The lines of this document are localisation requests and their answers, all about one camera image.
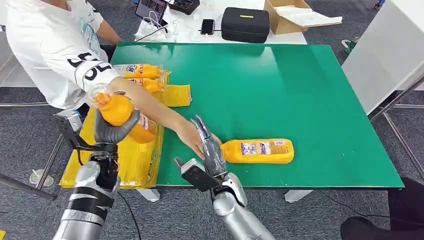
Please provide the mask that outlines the person's right hand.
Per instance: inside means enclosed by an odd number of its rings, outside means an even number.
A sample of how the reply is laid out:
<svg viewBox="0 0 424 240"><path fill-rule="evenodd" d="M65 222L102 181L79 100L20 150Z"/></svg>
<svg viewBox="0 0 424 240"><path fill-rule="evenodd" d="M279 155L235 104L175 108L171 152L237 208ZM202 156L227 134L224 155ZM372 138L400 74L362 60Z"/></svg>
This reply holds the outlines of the person's right hand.
<svg viewBox="0 0 424 240"><path fill-rule="evenodd" d="M193 123L183 119L176 124L174 129L179 139L193 150L202 160L205 159L204 148L201 137Z"/></svg>

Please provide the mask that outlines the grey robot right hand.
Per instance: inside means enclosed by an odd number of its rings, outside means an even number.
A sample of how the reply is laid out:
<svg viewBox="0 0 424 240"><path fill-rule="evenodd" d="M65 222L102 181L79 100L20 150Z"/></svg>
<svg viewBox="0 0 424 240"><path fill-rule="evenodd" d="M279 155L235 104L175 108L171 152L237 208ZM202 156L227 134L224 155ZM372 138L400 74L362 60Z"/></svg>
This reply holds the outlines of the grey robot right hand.
<svg viewBox="0 0 424 240"><path fill-rule="evenodd" d="M228 173L226 161L223 158L221 144L208 129L204 120L195 115L190 121L194 124L201 140L204 154L204 164L208 173L218 179L223 179Z"/></svg>

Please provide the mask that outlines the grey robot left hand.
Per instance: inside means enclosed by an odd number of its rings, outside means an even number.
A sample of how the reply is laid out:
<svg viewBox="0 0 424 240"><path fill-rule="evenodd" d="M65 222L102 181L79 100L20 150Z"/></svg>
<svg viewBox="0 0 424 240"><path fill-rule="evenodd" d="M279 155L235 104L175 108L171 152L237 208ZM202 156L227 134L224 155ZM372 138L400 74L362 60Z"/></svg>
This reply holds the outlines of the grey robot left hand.
<svg viewBox="0 0 424 240"><path fill-rule="evenodd" d="M140 118L140 111L136 109L121 126L113 126L103 118L99 110L96 110L94 113L94 140L97 143L118 144L130 133Z"/></svg>

